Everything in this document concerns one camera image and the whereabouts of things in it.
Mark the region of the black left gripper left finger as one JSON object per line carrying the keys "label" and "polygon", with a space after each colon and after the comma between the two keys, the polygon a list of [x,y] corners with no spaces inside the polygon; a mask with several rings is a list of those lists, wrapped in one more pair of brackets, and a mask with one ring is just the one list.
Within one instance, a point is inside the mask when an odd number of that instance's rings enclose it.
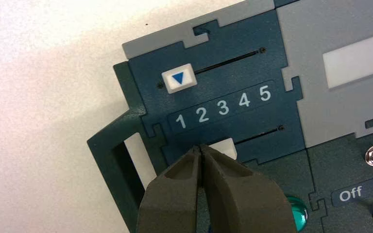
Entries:
{"label": "black left gripper left finger", "polygon": [[149,183],[140,204],[136,232],[196,231],[201,158],[200,147],[193,146]]}

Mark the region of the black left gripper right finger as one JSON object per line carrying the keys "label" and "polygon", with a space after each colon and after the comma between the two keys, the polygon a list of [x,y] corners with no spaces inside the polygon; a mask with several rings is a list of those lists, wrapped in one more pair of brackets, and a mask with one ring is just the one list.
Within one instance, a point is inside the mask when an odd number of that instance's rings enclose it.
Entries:
{"label": "black left gripper right finger", "polygon": [[212,232],[297,232],[291,205],[274,180],[207,145],[201,153]]}

